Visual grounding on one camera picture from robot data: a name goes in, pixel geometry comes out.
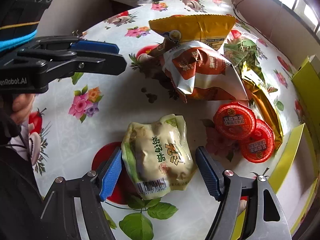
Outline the person's left hand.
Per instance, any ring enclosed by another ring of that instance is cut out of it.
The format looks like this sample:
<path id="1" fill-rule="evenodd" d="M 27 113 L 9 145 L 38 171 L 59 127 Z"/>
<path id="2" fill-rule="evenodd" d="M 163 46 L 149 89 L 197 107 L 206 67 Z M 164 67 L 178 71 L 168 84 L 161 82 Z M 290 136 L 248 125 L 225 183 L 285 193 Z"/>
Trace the person's left hand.
<path id="1" fill-rule="evenodd" d="M 35 94 L 20 94 L 12 103 L 11 119 L 17 124 L 22 124 L 29 118 L 29 114 L 33 109 Z"/>

